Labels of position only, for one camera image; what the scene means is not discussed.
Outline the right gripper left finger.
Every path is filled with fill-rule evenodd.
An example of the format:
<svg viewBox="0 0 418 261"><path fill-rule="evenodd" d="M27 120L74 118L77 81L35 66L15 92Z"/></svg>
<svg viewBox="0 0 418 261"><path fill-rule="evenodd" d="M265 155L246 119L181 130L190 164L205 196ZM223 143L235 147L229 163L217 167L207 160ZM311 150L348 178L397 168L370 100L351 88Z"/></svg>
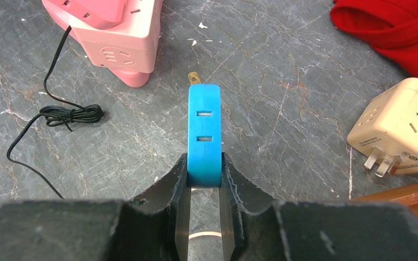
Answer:
<svg viewBox="0 0 418 261"><path fill-rule="evenodd" d="M186 260L187 156L131 200L0 205L0 260Z"/></svg>

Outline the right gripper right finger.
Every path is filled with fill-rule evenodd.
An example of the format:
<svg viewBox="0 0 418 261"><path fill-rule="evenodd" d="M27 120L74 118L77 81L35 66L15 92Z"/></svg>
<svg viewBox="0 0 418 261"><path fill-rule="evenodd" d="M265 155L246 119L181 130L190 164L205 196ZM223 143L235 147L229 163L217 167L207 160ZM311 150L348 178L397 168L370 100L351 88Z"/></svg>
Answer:
<svg viewBox="0 0 418 261"><path fill-rule="evenodd" d="M225 260L418 260L418 218L377 201L281 201L225 153L219 188Z"/></svg>

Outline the beige cube plug adapter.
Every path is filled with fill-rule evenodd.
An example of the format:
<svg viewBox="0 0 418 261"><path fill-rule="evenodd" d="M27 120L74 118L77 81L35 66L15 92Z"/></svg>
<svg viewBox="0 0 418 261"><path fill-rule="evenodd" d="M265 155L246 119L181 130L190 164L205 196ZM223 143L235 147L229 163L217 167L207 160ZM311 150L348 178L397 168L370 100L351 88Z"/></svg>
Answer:
<svg viewBox="0 0 418 261"><path fill-rule="evenodd" d="M418 173L418 78L407 78L375 97L347 136L376 176Z"/></svg>

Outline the pink cube socket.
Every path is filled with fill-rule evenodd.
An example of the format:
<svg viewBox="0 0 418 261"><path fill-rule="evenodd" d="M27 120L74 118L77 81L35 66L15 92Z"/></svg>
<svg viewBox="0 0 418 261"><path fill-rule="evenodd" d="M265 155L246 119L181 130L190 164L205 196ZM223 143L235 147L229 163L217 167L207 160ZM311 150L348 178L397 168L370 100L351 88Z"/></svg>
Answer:
<svg viewBox="0 0 418 261"><path fill-rule="evenodd" d="M93 65L139 88L155 68L162 1L43 1L52 19L83 47Z"/></svg>

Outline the blue plug adapter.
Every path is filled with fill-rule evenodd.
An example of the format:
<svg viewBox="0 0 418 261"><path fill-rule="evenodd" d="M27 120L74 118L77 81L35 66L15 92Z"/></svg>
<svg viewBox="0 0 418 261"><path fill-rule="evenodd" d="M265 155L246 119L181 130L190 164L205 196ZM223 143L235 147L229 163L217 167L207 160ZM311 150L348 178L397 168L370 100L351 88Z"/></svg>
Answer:
<svg viewBox="0 0 418 261"><path fill-rule="evenodd" d="M218 188L222 179L220 87L188 74L187 173L192 188Z"/></svg>

